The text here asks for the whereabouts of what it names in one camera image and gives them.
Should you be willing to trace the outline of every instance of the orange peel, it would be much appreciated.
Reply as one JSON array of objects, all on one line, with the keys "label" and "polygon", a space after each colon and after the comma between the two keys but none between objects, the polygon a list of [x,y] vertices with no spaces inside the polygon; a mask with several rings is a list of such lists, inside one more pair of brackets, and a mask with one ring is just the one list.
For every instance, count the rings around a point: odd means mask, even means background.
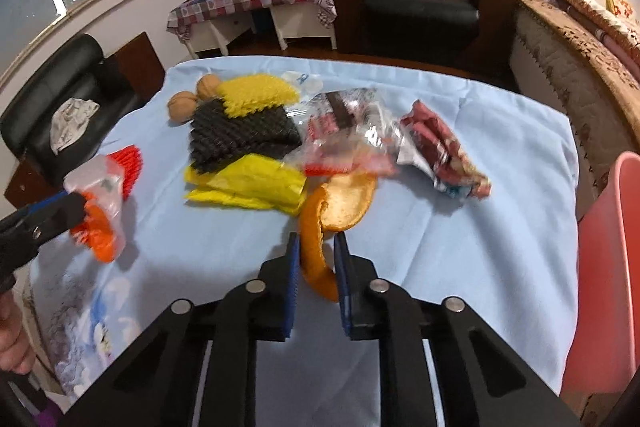
[{"label": "orange peel", "polygon": [[357,225],[371,206],[378,180],[370,174],[336,174],[321,185],[326,206],[320,214],[324,232],[343,232]]},{"label": "orange peel", "polygon": [[322,253],[320,215],[326,206],[327,191],[318,187],[306,198],[300,212],[300,267],[311,288],[325,299],[338,301],[335,273],[326,264]]}]

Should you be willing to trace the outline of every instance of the pink chair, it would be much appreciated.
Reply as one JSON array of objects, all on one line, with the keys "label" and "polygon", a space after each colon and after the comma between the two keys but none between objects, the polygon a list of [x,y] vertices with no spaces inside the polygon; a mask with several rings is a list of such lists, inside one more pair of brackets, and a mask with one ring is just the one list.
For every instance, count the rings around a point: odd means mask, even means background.
[{"label": "pink chair", "polygon": [[639,331],[640,156],[625,152],[578,226],[578,325],[562,391],[623,391],[640,362]]}]

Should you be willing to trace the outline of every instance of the light blue tablecloth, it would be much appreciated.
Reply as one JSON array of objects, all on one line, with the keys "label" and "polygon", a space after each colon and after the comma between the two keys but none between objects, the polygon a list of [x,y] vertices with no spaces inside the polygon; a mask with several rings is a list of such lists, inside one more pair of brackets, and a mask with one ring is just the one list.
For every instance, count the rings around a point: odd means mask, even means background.
[{"label": "light blue tablecloth", "polygon": [[[577,154],[565,116],[522,96],[452,76],[384,66],[276,57],[223,57],[168,71],[162,90],[111,131],[101,152],[140,147],[144,166],[124,206],[127,247],[100,265],[68,236],[32,269],[38,319],[68,392],[82,390],[169,303],[220,299],[282,254],[295,220],[276,211],[185,204],[188,124],[166,102],[205,73],[321,74],[324,90],[377,87],[401,116],[416,98],[436,110],[494,183],[462,204],[404,168],[380,182],[352,253],[414,297],[459,295],[558,391],[577,317]],[[375,426],[376,343],[351,343],[337,305],[301,280],[292,338],[258,346],[257,425]]]}]

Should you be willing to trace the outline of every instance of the pink clothing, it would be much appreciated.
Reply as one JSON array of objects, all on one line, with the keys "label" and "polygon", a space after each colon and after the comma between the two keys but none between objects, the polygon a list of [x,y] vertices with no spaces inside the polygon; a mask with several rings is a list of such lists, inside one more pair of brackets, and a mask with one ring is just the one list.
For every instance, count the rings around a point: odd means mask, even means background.
[{"label": "pink clothing", "polygon": [[604,35],[602,44],[604,44],[611,53],[616,55],[618,60],[622,62],[622,65],[629,70],[629,73],[631,73],[631,75],[640,82],[640,67],[638,67],[634,60],[629,57],[629,54],[608,35]]}]

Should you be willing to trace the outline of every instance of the yellow sponge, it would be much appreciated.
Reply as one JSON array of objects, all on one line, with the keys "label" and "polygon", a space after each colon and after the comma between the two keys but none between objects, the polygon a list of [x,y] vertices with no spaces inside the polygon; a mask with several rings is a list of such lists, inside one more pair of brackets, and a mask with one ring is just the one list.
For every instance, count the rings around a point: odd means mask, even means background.
[{"label": "yellow sponge", "polygon": [[218,86],[218,95],[229,118],[300,101],[300,95],[293,86],[272,74],[250,74],[222,82]]}]

